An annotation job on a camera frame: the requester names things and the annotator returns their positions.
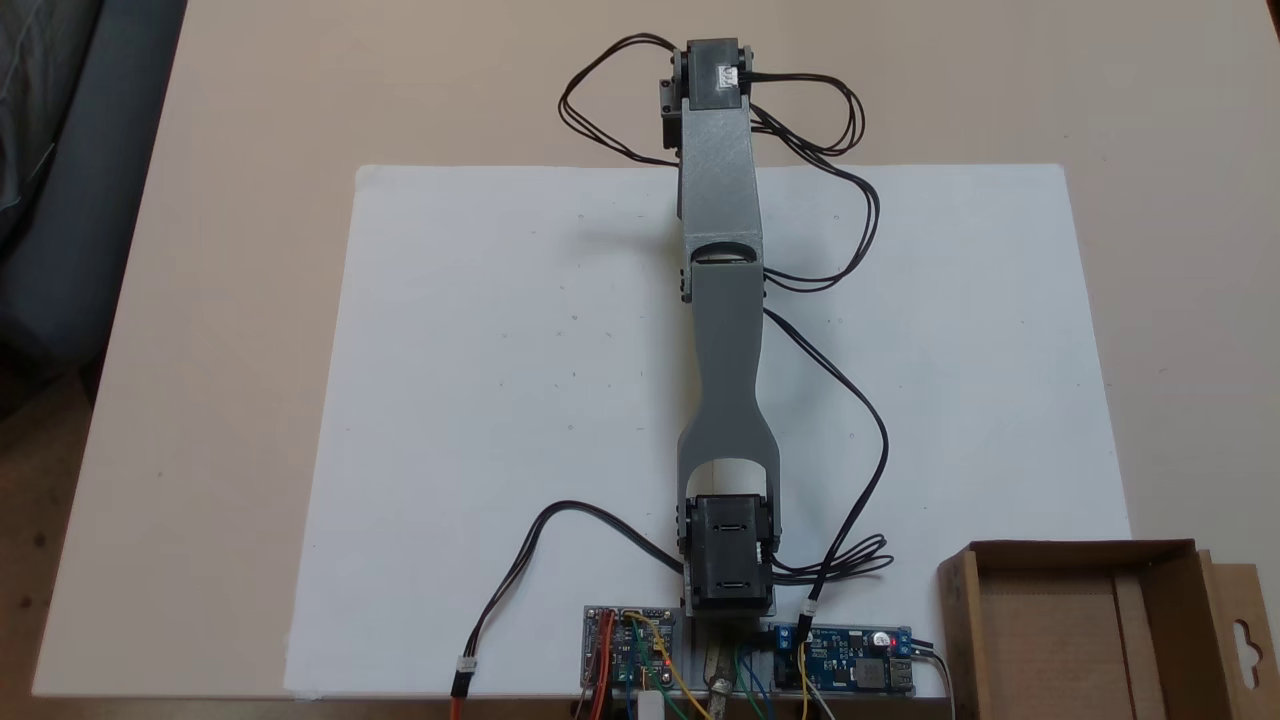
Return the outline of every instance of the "orange wire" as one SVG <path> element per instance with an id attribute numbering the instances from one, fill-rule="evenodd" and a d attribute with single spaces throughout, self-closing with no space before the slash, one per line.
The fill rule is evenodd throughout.
<path id="1" fill-rule="evenodd" d="M 609 687 L 609 656 L 613 650 L 613 611 L 605 610 L 607 618 L 600 619 L 600 678 L 599 688 L 595 691 L 595 697 L 591 700 L 591 719 L 600 720 L 600 714 L 604 712 L 604 694 L 600 688 Z"/>

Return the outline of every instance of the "microcontroller board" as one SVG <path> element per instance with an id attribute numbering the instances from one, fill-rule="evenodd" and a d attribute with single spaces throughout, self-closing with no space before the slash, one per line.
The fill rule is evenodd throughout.
<path id="1" fill-rule="evenodd" d="M 653 642 L 653 626 L 626 614 L 648 618 L 657 625 L 668 652 L 680 648 L 684 612 L 675 607 L 605 607 L 589 605 L 582 610 L 581 687 L 595 684 L 603 666 L 600 632 L 609 628 L 609 682 L 622 688 L 630 679 L 632 689 L 671 687 L 671 667 Z"/>
<path id="2" fill-rule="evenodd" d="M 814 625 L 808 638 L 797 638 L 795 625 L 773 624 L 769 632 L 776 691 L 801 689 L 795 652 L 801 639 L 805 674 L 818 692 L 909 696 L 915 689 L 910 628 Z"/>

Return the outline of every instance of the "table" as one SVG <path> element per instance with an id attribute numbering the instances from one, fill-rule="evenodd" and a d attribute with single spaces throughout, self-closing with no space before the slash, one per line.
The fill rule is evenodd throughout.
<path id="1" fill-rule="evenodd" d="M 283 694 L 356 168 L 616 165 L 554 101 L 641 29 L 845 78 L 870 119 L 850 161 L 1065 164 L 1134 534 L 1266 560 L 1280 42 L 1262 0 L 556 5 L 191 1 L 37 693 Z M 622 56 L 581 108 L 657 147 L 663 67 Z M 833 129 L 835 100 L 769 92 L 797 131 Z"/>

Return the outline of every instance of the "white paper sheet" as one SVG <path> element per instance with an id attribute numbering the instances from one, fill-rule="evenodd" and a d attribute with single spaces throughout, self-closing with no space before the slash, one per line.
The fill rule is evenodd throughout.
<path id="1" fill-rule="evenodd" d="M 1062 170 L 858 172 L 883 199 L 867 261 L 832 291 L 767 300 L 892 441 L 851 537 L 883 532 L 897 562 L 828 585 L 819 621 L 941 641 L 934 570 L 966 542 L 1123 538 L 1129 523 Z M 696 393 L 676 174 L 367 167 L 356 184 L 285 687 L 445 694 L 547 503 L 594 502 L 675 552 Z M 759 184 L 769 265 L 847 260 L 865 218 L 847 183 L 769 168 Z M 768 323 L 758 384 L 782 451 L 781 557 L 817 561 L 879 438 Z M 576 696 L 582 606 L 676 605 L 680 588 L 594 519 L 557 516 L 485 628 L 472 696 Z M 800 597 L 781 591 L 778 618 Z"/>

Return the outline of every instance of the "cardboard box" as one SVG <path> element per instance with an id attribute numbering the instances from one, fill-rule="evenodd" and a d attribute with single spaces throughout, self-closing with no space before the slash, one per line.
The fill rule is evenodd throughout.
<path id="1" fill-rule="evenodd" d="M 975 542 L 938 580 L 960 719 L 1280 717 L 1257 569 L 1193 541 Z"/>

